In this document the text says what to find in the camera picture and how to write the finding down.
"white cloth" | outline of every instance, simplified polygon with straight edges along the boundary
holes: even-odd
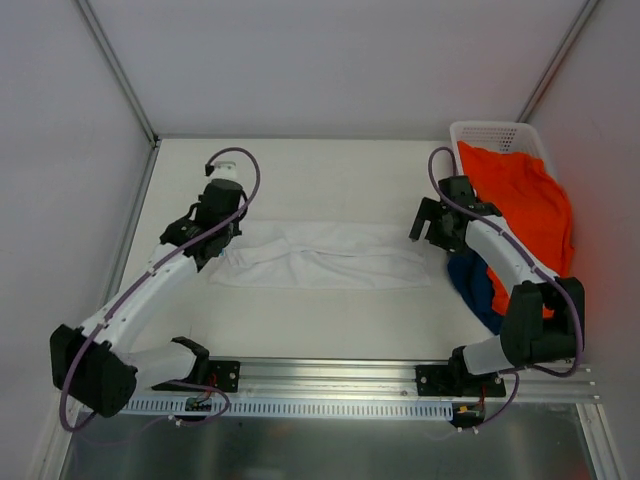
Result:
[[[238,287],[382,290],[430,285],[424,242],[394,225],[245,221],[211,275]]]

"orange cloth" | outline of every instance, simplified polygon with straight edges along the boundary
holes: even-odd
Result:
[[[539,158],[525,153],[497,153],[458,142],[465,175],[484,202],[502,212],[520,241],[560,276],[569,274],[571,204],[564,189],[551,178]],[[488,269],[495,296],[492,308],[507,313],[509,293]]]

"laundry basket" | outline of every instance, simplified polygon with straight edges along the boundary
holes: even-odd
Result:
[[[542,141],[535,128],[526,123],[516,122],[454,122],[449,128],[453,151],[456,155],[458,174],[463,173],[458,151],[458,141],[468,143],[472,147],[481,147],[493,152],[528,153],[540,158],[545,164],[547,173],[556,179],[556,172],[542,146]]]

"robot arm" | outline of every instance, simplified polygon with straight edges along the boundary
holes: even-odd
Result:
[[[500,335],[453,351],[451,390],[461,391],[464,382],[476,376],[577,356],[571,306],[557,285],[575,306],[583,338],[582,284],[575,278],[558,278],[540,262],[517,239],[498,209],[476,198],[468,177],[450,177],[438,182],[438,187],[445,199],[422,200],[410,238],[418,240],[425,221],[431,222],[426,235],[430,243],[451,253],[476,251],[511,292]],[[553,311],[552,319],[543,318],[543,307]]]
[[[195,384],[206,380],[209,352],[187,338],[174,338],[166,346],[143,352],[130,351],[162,299],[241,234],[239,222],[244,214],[211,237],[191,242],[234,214],[242,198],[246,201],[235,181],[235,164],[220,162],[208,173],[212,179],[198,203],[167,227],[138,280],[118,292],[79,328],[61,325],[51,336],[53,383],[62,389],[73,359],[98,327],[73,375],[69,393],[103,417],[115,415],[138,390],[175,379]],[[190,243],[180,253],[172,254],[177,247]]]

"purple cable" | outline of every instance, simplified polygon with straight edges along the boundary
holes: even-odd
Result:
[[[258,189],[260,188],[260,179],[261,179],[261,175],[260,175],[260,166],[258,165],[258,161],[256,160],[256,158],[248,151],[245,150],[242,147],[228,147],[228,148],[224,148],[222,150],[220,150],[219,152],[217,152],[216,154],[214,154],[209,161],[206,163],[206,165],[211,165],[218,157],[220,157],[221,155],[224,155],[225,153],[229,153],[229,152],[239,152],[239,153],[243,153],[244,155],[246,155],[247,157],[249,157],[249,160],[251,160],[251,163],[253,163],[253,167],[256,171],[256,182],[255,185],[253,187],[253,191],[251,192],[251,195],[249,195],[249,197],[247,198],[246,202],[244,202],[239,208],[238,210],[236,210],[233,214],[231,214],[229,217],[227,217],[226,219],[224,219],[222,222],[220,222],[219,224],[217,224],[216,226],[210,228],[209,230],[207,230],[206,232],[198,235],[197,237],[189,240],[187,243],[185,243],[184,245],[177,247],[175,250],[172,250],[170,253],[168,253],[167,255],[165,255],[163,258],[161,258],[160,260],[158,260],[152,267],[152,270],[157,270],[158,268],[160,268],[162,265],[164,265],[165,263],[167,263],[169,260],[171,260],[173,257],[175,257],[176,255],[178,255],[179,253],[183,252],[185,249],[195,245],[196,243],[209,238],[210,236],[216,234],[217,232],[219,232],[220,230],[222,230],[224,227],[226,227],[227,225],[229,225],[231,222],[233,222],[236,218],[238,218],[240,215],[242,215],[247,208],[249,207],[249,205],[251,204],[251,202],[253,202],[253,199],[256,197],[257,193],[258,193]],[[116,313],[116,311],[124,304],[124,302],[126,302],[131,295],[133,295],[135,293],[135,291],[140,288],[140,286],[151,276],[151,274],[149,272],[145,272],[143,275],[140,276],[140,278],[138,278],[121,296],[120,298],[118,298],[118,300],[116,300],[113,305],[111,306],[111,308],[109,308],[109,310],[107,311],[107,313],[104,316],[104,323],[101,325],[97,325],[93,331],[89,334],[89,336],[86,338],[86,340],[84,341],[84,343],[82,344],[82,346],[80,347],[80,349],[78,350],[78,353],[76,353],[75,357],[73,358],[71,365],[69,366],[69,371],[67,372],[67,376],[64,379],[64,383],[62,385],[62,391],[61,391],[61,395],[60,395],[60,404],[58,406],[58,416],[60,417],[60,423],[62,425],[62,428],[64,428],[67,432],[77,432],[81,429],[83,429],[84,427],[86,427],[89,422],[95,417],[95,413],[92,413],[91,415],[89,415],[81,424],[79,425],[71,425],[67,419],[67,413],[66,413],[66,408],[67,408],[67,398],[69,396],[69,389],[71,388],[71,381],[73,380],[73,376],[76,373],[76,370],[78,369],[78,365],[80,364],[80,360],[82,359],[82,357],[84,356],[84,354],[86,353],[87,349],[89,348],[89,345],[91,345],[91,343],[96,339],[96,337],[98,336],[98,334],[100,333],[100,331],[104,328],[104,326],[109,322],[109,320],[111,320],[114,316],[114,314]]]
[[[498,232],[498,234],[501,237],[503,237],[505,240],[507,240],[507,242],[509,242],[509,244],[513,248],[516,249],[516,251],[520,254],[520,256],[527,263],[527,265],[529,266],[531,271],[536,273],[536,274],[538,274],[540,276],[540,278],[542,278],[545,282],[547,282],[551,286],[553,286],[553,288],[555,288],[558,291],[558,293],[560,293],[560,295],[562,295],[562,298],[567,303],[567,306],[569,307],[569,311],[571,312],[571,318],[573,320],[573,327],[574,327],[574,330],[576,332],[576,356],[575,356],[575,360],[573,362],[573,365],[571,365],[571,368],[568,369],[565,372],[557,372],[555,370],[551,370],[550,368],[543,367],[543,366],[540,366],[540,365],[532,365],[531,367],[535,368],[536,370],[539,370],[541,372],[547,373],[549,375],[553,375],[554,377],[562,377],[562,378],[570,377],[571,375],[573,375],[578,370],[578,367],[582,363],[582,350],[584,348],[584,339],[582,338],[582,326],[580,325],[580,316],[578,315],[578,310],[576,309],[576,306],[573,303],[573,300],[571,299],[571,297],[569,296],[567,291],[564,288],[562,288],[562,286],[558,282],[556,282],[555,279],[553,279],[551,276],[547,275],[545,272],[543,272],[540,268],[538,268],[536,266],[535,261],[533,260],[533,258],[531,258],[531,256],[527,253],[527,251],[524,248],[522,248],[520,243],[514,237],[512,237],[509,233],[507,233],[504,230],[502,230],[502,228],[500,226],[496,225],[491,220],[488,220],[487,218],[485,218],[485,217],[483,217],[481,215],[478,215],[477,213],[472,212],[471,210],[467,210],[466,208],[461,207],[460,205],[458,205],[457,203],[455,203],[451,199],[449,199],[447,196],[445,196],[445,194],[442,192],[442,190],[438,186],[438,182],[436,181],[435,175],[433,174],[433,159],[435,158],[436,154],[438,154],[439,152],[442,152],[442,151],[446,151],[446,152],[449,153],[449,155],[451,155],[451,160],[453,162],[454,171],[455,171],[455,168],[456,168],[455,167],[455,165],[456,165],[456,163],[455,163],[455,155],[454,155],[453,151],[449,147],[438,147],[433,152],[431,152],[431,155],[429,155],[429,165],[428,165],[428,168],[429,168],[429,179],[431,180],[431,185],[433,185],[433,188],[436,191],[436,193],[438,194],[438,196],[440,197],[440,199],[444,203],[446,203],[448,206],[453,208],[454,210],[457,210],[459,212],[464,213],[465,215],[470,216],[471,218],[479,220],[482,223],[484,223],[485,225],[488,225],[489,227],[491,227],[496,232]]]
[[[195,420],[195,421],[182,420],[181,423],[180,423],[181,426],[196,427],[196,426],[199,426],[199,425],[204,425],[206,423],[211,423],[215,419],[220,417],[222,414],[226,413],[229,410],[229,408],[231,408],[231,400],[229,400],[229,397],[220,389],[217,389],[217,388],[211,387],[211,386],[196,385],[196,384],[192,384],[192,383],[179,382],[179,381],[172,381],[172,382],[169,382],[169,383],[172,384],[172,385],[178,385],[180,387],[196,388],[198,390],[203,390],[205,392],[217,393],[218,395],[220,395],[224,399],[224,407],[219,412],[217,412],[217,413],[215,413],[213,415],[208,415],[207,418],[205,418],[204,420]],[[134,439],[139,437],[142,433],[147,431],[149,428],[151,428],[152,426],[156,425],[157,423],[162,422],[163,420],[165,420],[165,421],[167,420],[167,417],[164,416],[164,415],[161,416],[161,417],[154,418],[153,420],[151,420],[150,422],[146,423],[142,428],[140,428],[139,430],[137,430],[131,436],[129,436],[128,438],[125,438],[124,440],[116,440],[114,442],[96,442],[95,440],[91,440],[91,439],[85,437],[82,434],[80,434],[80,438],[85,443],[88,443],[89,445],[93,445],[93,446],[96,446],[96,447],[117,447],[117,446],[120,446],[120,445],[127,445],[128,443],[131,443]]]
[[[507,407],[511,405],[513,401],[516,399],[516,395],[518,395],[518,389],[520,388],[520,375],[518,375],[518,372],[511,372],[511,375],[513,375],[515,379],[515,383],[513,385],[513,390],[511,391],[511,395],[509,395],[509,398],[507,399],[507,401],[502,404],[502,406],[500,407],[500,410],[498,410],[496,413],[494,413],[489,418],[487,418],[484,422],[478,425],[476,427],[477,429],[484,427],[489,422],[493,422],[496,418],[502,415],[504,411],[507,409]]]

